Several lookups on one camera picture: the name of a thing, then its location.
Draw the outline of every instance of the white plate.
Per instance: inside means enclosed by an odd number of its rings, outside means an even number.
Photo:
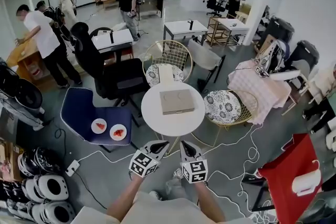
[[[113,135],[116,130],[123,130],[123,133],[121,134],[121,136]],[[110,130],[110,137],[115,141],[123,140],[126,137],[126,135],[127,135],[126,127],[122,124],[116,124]]]
[[[104,124],[105,125],[105,128],[102,130],[101,128],[99,128],[96,124],[99,123],[99,124]],[[105,120],[103,119],[95,119],[92,124],[91,124],[91,129],[92,131],[95,133],[95,134],[102,134],[103,132],[106,131],[106,128],[107,128],[107,123]]]

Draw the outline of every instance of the red cloth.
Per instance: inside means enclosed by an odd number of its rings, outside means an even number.
[[[277,218],[281,224],[294,224],[303,214],[318,189],[311,194],[297,196],[292,191],[294,178],[318,169],[316,153],[308,134],[294,134],[292,144],[286,145],[286,151],[274,161],[258,169],[267,179]]]

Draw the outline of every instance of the patterned cushion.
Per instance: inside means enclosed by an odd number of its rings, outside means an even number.
[[[213,91],[204,98],[205,114],[218,124],[230,124],[238,120],[241,106],[238,98],[229,91]]]
[[[184,75],[180,68],[174,65],[170,65],[168,63],[158,63],[155,65],[151,65],[146,72],[146,79],[150,87],[153,87],[160,83],[159,65],[172,66],[174,81],[183,82]]]

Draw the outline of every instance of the pink tablecloth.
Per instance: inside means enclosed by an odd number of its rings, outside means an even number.
[[[242,70],[235,70],[229,74],[228,88],[247,91],[258,99],[258,114],[248,122],[262,124],[272,108],[282,108],[285,105],[291,88],[284,81],[261,78],[255,71],[255,63],[252,60],[241,62],[236,69]]]

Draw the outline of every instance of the blue chair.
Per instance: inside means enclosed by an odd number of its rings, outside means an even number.
[[[93,91],[91,89],[69,88],[60,113],[64,124],[83,140],[99,145],[109,153],[112,151],[108,150],[105,145],[128,146],[131,144],[135,149],[138,149],[131,141],[132,120],[139,127],[131,111],[127,108],[113,106],[96,108],[92,99]],[[106,131],[102,134],[95,134],[91,129],[91,123],[98,118],[107,122]],[[127,135],[121,141],[115,141],[110,137],[110,129],[115,124],[122,124],[126,127]]]

